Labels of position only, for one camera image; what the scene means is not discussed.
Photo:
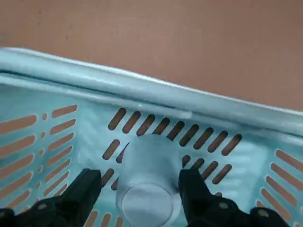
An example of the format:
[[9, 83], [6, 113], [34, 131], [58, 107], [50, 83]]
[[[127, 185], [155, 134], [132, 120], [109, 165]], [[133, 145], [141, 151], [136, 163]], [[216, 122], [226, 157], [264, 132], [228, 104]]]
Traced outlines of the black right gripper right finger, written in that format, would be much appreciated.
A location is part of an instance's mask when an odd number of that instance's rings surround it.
[[240, 210], [227, 198], [211, 194], [198, 170], [182, 169], [178, 189], [189, 227], [287, 227], [275, 211], [254, 207]]

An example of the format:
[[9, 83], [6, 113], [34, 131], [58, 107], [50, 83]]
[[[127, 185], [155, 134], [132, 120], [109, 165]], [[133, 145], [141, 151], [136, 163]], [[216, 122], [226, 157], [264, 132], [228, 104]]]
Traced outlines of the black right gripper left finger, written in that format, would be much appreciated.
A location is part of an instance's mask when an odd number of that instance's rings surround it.
[[83, 169], [60, 195], [36, 202], [18, 215], [12, 209], [0, 210], [2, 227], [82, 227], [102, 189], [101, 172]]

